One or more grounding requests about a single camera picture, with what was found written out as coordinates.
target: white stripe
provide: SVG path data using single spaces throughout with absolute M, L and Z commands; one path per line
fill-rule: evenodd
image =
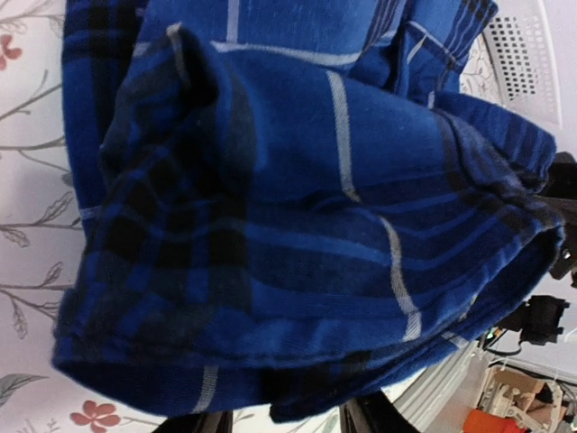
M 150 46 L 150 42 L 138 42 L 136 45 L 134 45 L 133 57 L 141 57 Z
M 407 315 L 408 323 L 407 330 L 403 341 L 411 341 L 419 338 L 422 332 L 422 318 L 421 312 L 413 303 L 411 296 L 408 294 L 407 287 L 403 278 L 403 270 L 401 268 L 402 251 L 400 246 L 400 239 L 398 234 L 385 218 L 381 217 L 382 224 L 387 229 L 390 244 L 390 285 L 392 286 L 398 305 L 403 313 Z
M 426 36 L 423 36 L 423 39 L 421 39 L 417 45 L 415 45 L 413 47 L 413 49 L 410 51 L 410 53 L 407 56 L 407 64 L 409 64 L 412 59 L 417 55 L 418 51 L 423 48 L 423 44 L 426 41 Z
M 179 74 L 182 84 L 185 88 L 192 88 L 190 84 L 190 77 L 187 73 L 187 67 L 184 63 L 184 55 L 182 53 L 182 40 L 180 39 L 179 30 L 181 23 L 174 23 L 166 29 L 166 34 L 169 36 L 172 43 L 172 50 L 174 51 L 174 63 Z
M 197 406 L 192 413 L 204 412 L 210 406 L 216 392 L 216 381 L 218 380 L 218 367 L 205 367 L 200 397 L 198 397 Z
M 346 102 L 346 90 L 341 76 L 327 71 L 328 82 L 331 86 L 334 108 L 334 129 L 336 132 L 336 146 L 339 153 L 339 173 L 341 188 L 344 194 L 352 201 L 361 199 L 354 190 L 351 161 L 351 126 L 349 121 L 349 106 Z
M 465 340 L 462 336 L 458 336 L 451 331 L 443 332 L 441 337 L 447 341 L 450 341 L 451 343 L 456 345 L 459 349 L 464 349 L 469 344 L 469 342 Z
M 431 109 L 431 108 L 435 108 L 435 91 L 431 90 L 429 92 L 429 98 L 426 102 L 426 107 Z
M 384 33 L 380 37 L 380 41 L 382 41 L 383 39 L 386 39 L 386 38 L 394 38 L 396 34 L 397 34 L 397 29 L 389 30 L 388 32 Z
M 329 54 L 326 52 L 315 52 L 305 50 L 294 50 L 292 48 L 278 47 L 275 45 L 252 45 L 229 42 L 211 42 L 215 49 L 219 52 L 230 51 L 266 51 L 273 54 L 281 54 L 283 56 L 291 57 L 309 61 L 319 66 L 343 66 L 354 63 L 359 59 L 362 52 L 358 51 L 353 54 Z
M 238 16 L 241 0 L 228 0 L 228 17 L 226 21 L 226 41 L 238 41 Z
M 408 24 L 412 25 L 413 27 L 421 31 L 428 39 L 430 39 L 435 45 L 437 45 L 441 50 L 443 50 L 444 53 L 449 57 L 449 59 L 451 59 L 455 64 L 459 64 L 454 55 L 438 39 L 436 39 L 435 36 L 429 33 L 429 31 L 425 27 L 423 27 L 421 24 L 415 21 L 409 21 Z
M 78 213 L 83 220 L 92 219 L 98 216 L 100 209 L 102 209 L 101 206 L 87 207 L 86 209 L 80 209 Z

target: red flower pattern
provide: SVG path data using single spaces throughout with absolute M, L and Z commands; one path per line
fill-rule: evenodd
M 22 56 L 20 48 L 10 48 L 12 43 L 12 34 L 3 34 L 0 36 L 0 70 L 5 70 L 8 66 L 8 60 L 16 60 Z
M 71 413 L 70 419 L 77 426 L 90 425 L 93 433 L 106 433 L 105 427 L 114 427 L 120 423 L 120 417 L 114 415 L 116 406 L 110 403 L 98 404 L 87 400 L 82 405 L 82 413 Z

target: folded fabric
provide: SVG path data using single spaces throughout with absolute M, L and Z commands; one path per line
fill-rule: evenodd
M 151 0 L 128 58 L 131 8 L 67 10 L 89 237 L 53 362 L 76 381 L 299 419 L 468 344 L 554 260 L 563 222 L 531 195 L 553 138 L 447 91 L 493 3 Z

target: leaf pattern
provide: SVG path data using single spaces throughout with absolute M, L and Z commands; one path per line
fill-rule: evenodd
M 25 232 L 15 228 L 2 228 L 2 235 L 13 244 L 17 244 L 21 248 L 30 246 L 30 240 Z
M 48 17 L 52 32 L 62 38 L 64 32 L 64 15 L 50 15 Z
M 24 9 L 23 15 L 31 16 L 39 14 L 49 9 L 53 4 L 54 0 L 36 0 L 26 9 Z
M 35 376 L 33 374 L 8 374 L 0 379 L 0 408 L 4 406 L 12 394 L 19 388 L 27 385 L 28 383 L 32 383 L 35 381 L 39 381 L 40 379 L 47 379 L 44 376 Z
M 23 20 L 14 19 L 0 23 L 0 31 L 17 34 L 26 34 L 26 32 L 28 32 L 28 26 Z
M 74 195 L 72 194 L 71 191 L 68 191 L 61 198 L 59 198 L 50 206 L 48 206 L 42 218 L 40 218 L 34 224 L 36 225 L 44 224 L 58 218 L 60 215 L 66 212 L 66 209 L 69 208 L 70 203 L 72 203 L 72 200 L 74 200 Z
M 46 313 L 52 315 L 54 318 L 58 315 L 58 310 L 60 308 L 59 302 L 44 302 L 42 305 L 38 306 L 39 309 L 42 309 Z
M 72 173 L 68 172 L 68 173 L 64 173 L 61 176 L 62 182 L 64 182 L 64 185 L 72 187 L 74 186 L 74 184 L 72 183 Z
M 42 282 L 41 287 L 48 286 L 55 282 L 62 273 L 62 266 L 64 266 L 63 262 L 58 262 L 54 266 L 52 266 L 48 272 L 46 272 L 46 276 L 44 277 L 44 281 Z
M 469 62 L 461 75 L 461 91 L 493 104 L 502 104 L 495 70 L 492 67 L 487 44 L 482 37 L 472 45 Z
M 28 322 L 26 321 L 26 316 L 14 299 L 12 299 L 12 308 L 14 311 L 12 314 L 12 327 L 14 328 L 14 331 L 16 331 L 18 338 L 24 340 L 28 335 Z
M 51 419 L 49 422 L 47 422 L 46 428 L 47 428 L 47 430 L 45 431 L 45 433 L 54 433 L 54 432 L 60 430 L 60 427 L 58 426 L 58 422 L 56 422 L 55 419 Z

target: cable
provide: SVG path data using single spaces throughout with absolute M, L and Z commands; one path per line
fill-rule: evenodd
M 493 349 L 486 349 L 487 352 L 489 352 L 490 354 L 494 354 L 496 356 L 502 356 L 502 357 L 507 357 L 507 356 L 517 356 L 519 355 L 521 352 L 523 352 L 523 347 L 521 347 L 521 343 L 519 343 L 519 349 L 517 349 L 514 352 L 500 352 L 499 350 L 493 350 Z
M 489 349 L 490 347 L 493 347 L 494 345 L 496 345 L 496 344 L 499 342 L 499 340 L 500 340 L 505 334 L 507 334 L 507 332 L 508 332 L 508 329 L 505 329 L 499 336 L 497 336 L 496 338 L 491 339 L 491 340 L 489 341 L 489 343 L 487 343 L 487 344 L 483 347 L 483 349 L 487 350 L 487 349 Z
M 566 383 L 563 382 L 557 382 L 559 383 L 559 386 L 561 387 L 561 389 L 563 390 L 563 392 L 567 395 L 569 395 L 569 397 L 571 397 L 572 399 L 572 411 L 573 411 L 573 416 L 575 415 L 575 411 L 577 411 L 577 396 L 575 395 L 575 392 L 573 392 L 573 390 L 567 386 Z
M 493 367 L 493 366 L 495 366 L 495 365 L 503 365 L 503 362 L 502 362 L 502 361 L 499 361 L 499 360 L 498 360 L 498 361 L 493 361 L 491 364 L 489 364 L 489 367 Z M 526 374 L 527 376 L 531 376 L 531 377 L 533 377 L 533 378 L 535 378 L 535 379 L 545 379 L 545 380 L 547 380 L 547 381 L 552 381 L 552 380 L 553 380 L 553 378 L 552 378 L 551 376 L 547 376 L 547 375 L 541 374 L 541 373 L 532 372 L 531 370 L 527 370 L 527 369 L 525 369 L 525 368 L 523 368 L 523 367 L 517 367 L 516 365 L 507 364 L 507 368 L 511 368 L 511 369 L 513 369 L 513 370 L 518 370 L 518 371 L 520 371 L 521 373 L 524 373 L 524 374 Z M 563 383 L 563 384 L 566 385 L 566 386 L 570 386 L 570 387 L 577 388 L 577 383 L 567 382 L 567 381 L 564 381 L 563 379 L 557 379 L 557 382 Z

